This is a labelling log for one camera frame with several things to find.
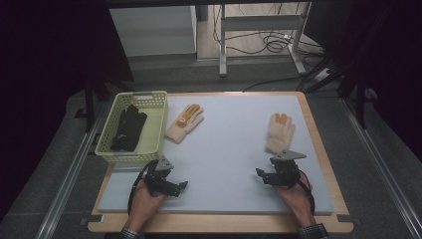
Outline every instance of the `tan work glove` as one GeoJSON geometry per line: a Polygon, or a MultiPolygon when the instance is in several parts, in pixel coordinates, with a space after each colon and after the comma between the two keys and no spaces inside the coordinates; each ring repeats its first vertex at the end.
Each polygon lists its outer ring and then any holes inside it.
{"type": "Polygon", "coordinates": [[[289,149],[294,130],[295,125],[292,124],[292,118],[286,114],[276,113],[272,115],[266,149],[275,154],[289,149]]]}
{"type": "Polygon", "coordinates": [[[180,116],[174,121],[165,135],[176,143],[180,143],[200,122],[204,120],[201,114],[204,111],[199,105],[187,106],[180,116]]]}

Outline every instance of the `black cable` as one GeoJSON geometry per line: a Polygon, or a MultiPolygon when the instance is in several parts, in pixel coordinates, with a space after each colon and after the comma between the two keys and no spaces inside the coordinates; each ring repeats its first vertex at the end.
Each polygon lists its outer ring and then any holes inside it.
{"type": "Polygon", "coordinates": [[[322,65],[322,63],[325,63],[327,61],[327,59],[329,59],[329,57],[325,56],[318,64],[316,64],[316,66],[313,68],[312,71],[310,71],[309,74],[306,75],[306,78],[304,78],[296,87],[296,91],[297,92],[301,92],[302,89],[304,88],[304,85],[308,82],[308,77],[311,76],[312,74],[314,74],[315,72],[320,70],[320,66],[322,65]]]}
{"type": "Polygon", "coordinates": [[[270,10],[268,10],[267,15],[268,15],[268,14],[270,14],[271,10],[272,10],[273,8],[275,8],[275,6],[276,6],[276,3],[274,3],[274,4],[273,4],[273,6],[270,8],[270,10]]]}
{"type": "MultiPolygon", "coordinates": [[[[324,61],[324,59],[322,60],[322,61],[320,61],[308,74],[306,74],[306,75],[303,75],[303,76],[299,76],[299,77],[294,77],[294,78],[283,78],[283,79],[276,79],[276,80],[270,80],[270,81],[265,81],[265,82],[260,82],[260,83],[256,83],[256,84],[253,84],[253,85],[251,85],[251,86],[249,86],[249,87],[247,87],[247,88],[245,88],[242,92],[244,93],[244,92],[246,92],[246,91],[248,91],[249,89],[251,89],[251,88],[253,88],[253,87],[256,87],[256,86],[259,86],[259,85],[264,85],[264,84],[269,84],[269,83],[274,83],[274,82],[280,82],[280,81],[288,81],[288,80],[297,80],[297,79],[302,79],[302,78],[307,78],[307,77],[309,77],[309,76],[311,76],[313,73],[315,73],[317,70],[319,70],[319,65],[322,63],[324,61]]],[[[298,90],[298,88],[302,85],[302,84],[304,84],[304,81],[302,81],[298,86],[297,86],[297,90],[298,90]]]]}
{"type": "Polygon", "coordinates": [[[242,8],[240,8],[240,4],[239,4],[239,10],[245,16],[245,13],[242,11],[242,8]]]}
{"type": "Polygon", "coordinates": [[[308,51],[306,51],[306,50],[304,50],[300,47],[298,47],[298,52],[300,52],[301,54],[304,54],[304,55],[313,55],[313,56],[324,56],[325,55],[325,52],[321,52],[321,53],[308,52],[308,51]]]}
{"type": "Polygon", "coordinates": [[[299,5],[301,4],[301,2],[298,2],[298,6],[296,7],[296,12],[295,14],[298,14],[298,10],[299,10],[299,5]]]}
{"type": "Polygon", "coordinates": [[[304,56],[304,59],[303,59],[303,61],[304,61],[304,63],[306,64],[306,65],[308,65],[308,66],[310,66],[310,67],[316,67],[317,66],[317,64],[316,65],[312,65],[312,64],[310,64],[308,61],[307,61],[307,58],[323,58],[324,56],[318,56],[318,55],[316,55],[316,56],[304,56]]]}
{"type": "Polygon", "coordinates": [[[303,182],[301,182],[301,180],[299,179],[298,181],[298,185],[305,191],[305,193],[307,194],[307,198],[310,200],[310,204],[311,204],[311,213],[314,215],[316,213],[316,202],[312,193],[312,188],[311,188],[311,184],[310,181],[308,180],[307,175],[300,170],[301,173],[304,174],[305,179],[307,180],[308,186],[307,187],[303,182]]]}
{"type": "MultiPolygon", "coordinates": [[[[272,6],[272,8],[269,10],[269,13],[271,12],[271,10],[273,8],[275,8],[275,5],[276,4],[274,4],[272,6]]],[[[277,11],[277,14],[278,15],[280,14],[282,7],[283,7],[283,4],[280,5],[280,7],[279,7],[279,9],[277,11]]],[[[244,14],[244,12],[242,11],[242,9],[240,7],[240,4],[239,4],[239,10],[242,12],[242,14],[244,14]]],[[[221,41],[220,41],[220,39],[218,39],[217,22],[218,22],[218,16],[220,15],[220,11],[221,11],[221,6],[220,6],[220,8],[218,10],[218,13],[217,13],[217,16],[216,16],[215,15],[215,6],[214,6],[214,8],[213,8],[213,16],[214,16],[214,33],[213,33],[213,37],[214,37],[214,41],[218,42],[219,44],[221,44],[221,41]]],[[[281,38],[281,37],[274,36],[273,34],[282,34],[282,33],[278,33],[278,32],[275,32],[275,31],[270,31],[270,32],[268,32],[268,31],[261,32],[260,31],[260,32],[255,32],[255,33],[251,33],[251,34],[243,34],[243,35],[239,35],[239,36],[225,38],[225,40],[227,41],[227,40],[231,40],[231,39],[235,39],[235,38],[253,36],[253,35],[262,34],[262,33],[269,33],[269,35],[267,35],[266,37],[263,38],[263,42],[265,43],[265,47],[263,49],[261,49],[261,50],[258,50],[256,52],[246,52],[246,51],[240,50],[238,48],[234,48],[234,47],[227,47],[226,46],[226,48],[227,49],[232,49],[232,50],[235,50],[235,51],[239,51],[239,52],[244,53],[244,54],[254,55],[254,54],[261,53],[261,52],[265,51],[266,49],[268,51],[272,52],[272,53],[280,53],[280,52],[282,52],[289,45],[289,43],[288,43],[288,41],[286,39],[281,38]],[[269,40],[270,38],[279,38],[280,40],[270,41],[269,40]]]]}
{"type": "Polygon", "coordinates": [[[145,173],[145,171],[147,169],[149,169],[153,164],[156,165],[157,161],[158,160],[149,161],[146,164],[146,166],[140,171],[139,175],[137,176],[136,180],[134,181],[132,189],[130,191],[129,199],[127,201],[127,214],[130,214],[130,208],[131,208],[131,204],[132,204],[132,201],[133,201],[134,193],[136,191],[137,184],[139,184],[139,181],[143,179],[143,174],[145,173]]]}
{"type": "Polygon", "coordinates": [[[319,48],[322,48],[322,46],[320,46],[320,45],[318,45],[318,44],[306,43],[306,42],[303,42],[303,41],[299,41],[299,43],[302,43],[302,44],[304,44],[304,45],[313,46],[313,47],[319,47],[319,48]]]}

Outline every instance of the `sleeve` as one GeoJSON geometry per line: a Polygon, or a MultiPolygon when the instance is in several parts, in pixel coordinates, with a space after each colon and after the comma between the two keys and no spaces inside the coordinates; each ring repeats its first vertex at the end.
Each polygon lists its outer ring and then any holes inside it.
{"type": "Polygon", "coordinates": [[[299,237],[301,239],[328,239],[325,227],[322,223],[303,227],[299,229],[299,237]]]}

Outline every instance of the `glove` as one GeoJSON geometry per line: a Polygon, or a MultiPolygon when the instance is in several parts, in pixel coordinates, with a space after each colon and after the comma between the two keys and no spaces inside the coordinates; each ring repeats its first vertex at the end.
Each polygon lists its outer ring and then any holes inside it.
{"type": "Polygon", "coordinates": [[[292,124],[292,118],[286,114],[274,114],[271,116],[269,135],[266,149],[278,154],[288,149],[293,137],[295,125],[292,124]]]}
{"type": "Polygon", "coordinates": [[[200,108],[197,104],[187,106],[165,132],[165,135],[174,142],[180,143],[187,134],[204,120],[203,115],[199,116],[203,111],[204,109],[200,108]]]}
{"type": "Polygon", "coordinates": [[[147,115],[139,113],[137,107],[130,105],[121,111],[117,133],[112,139],[111,149],[115,151],[134,151],[145,125],[147,115]]]}

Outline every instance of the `green plastic basket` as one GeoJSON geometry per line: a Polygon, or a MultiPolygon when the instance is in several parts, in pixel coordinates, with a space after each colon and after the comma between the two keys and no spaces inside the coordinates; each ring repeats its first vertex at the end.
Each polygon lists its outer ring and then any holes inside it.
{"type": "Polygon", "coordinates": [[[167,92],[120,93],[115,96],[105,127],[96,147],[96,155],[108,162],[142,162],[161,158],[167,121],[167,92]],[[133,104],[147,119],[135,151],[113,151],[121,111],[133,104]]]}

